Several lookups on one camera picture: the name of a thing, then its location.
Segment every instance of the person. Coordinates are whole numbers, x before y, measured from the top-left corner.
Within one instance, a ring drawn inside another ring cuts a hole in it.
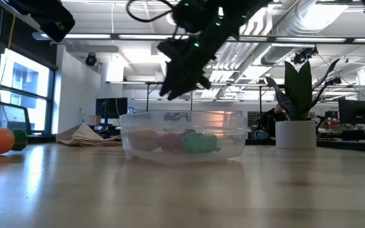
[[[270,136],[276,135],[276,122],[286,121],[284,109],[279,104],[261,116],[261,124],[264,131]]]

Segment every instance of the window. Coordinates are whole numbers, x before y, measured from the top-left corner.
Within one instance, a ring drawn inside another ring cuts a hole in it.
[[[51,70],[12,50],[5,50],[0,63],[0,100],[26,107],[32,130],[50,130],[53,94]]]
[[[1,55],[0,84],[48,96],[50,69],[11,50]]]
[[[1,101],[26,107],[29,113],[29,121],[32,130],[44,130],[46,121],[46,100],[31,98],[9,91],[0,91]],[[15,116],[14,113],[7,113],[8,117]]]

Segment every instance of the green cap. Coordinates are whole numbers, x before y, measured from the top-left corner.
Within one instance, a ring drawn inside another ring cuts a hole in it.
[[[13,130],[12,131],[15,137],[15,144],[12,147],[13,151],[22,151],[25,149],[26,144],[28,143],[28,137],[26,133],[22,130]]]

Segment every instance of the security camera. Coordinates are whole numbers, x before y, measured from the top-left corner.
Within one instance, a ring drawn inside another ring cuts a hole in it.
[[[319,54],[316,47],[308,47],[295,53],[295,56],[291,61],[294,64],[303,64],[316,54]]]
[[[96,53],[88,53],[88,57],[86,58],[86,65],[87,66],[95,66],[97,65],[98,61],[96,59]]]

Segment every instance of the clear plastic container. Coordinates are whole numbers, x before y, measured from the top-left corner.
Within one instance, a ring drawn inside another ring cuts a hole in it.
[[[122,115],[122,144],[128,155],[162,163],[206,163],[242,154],[247,118],[199,111]]]

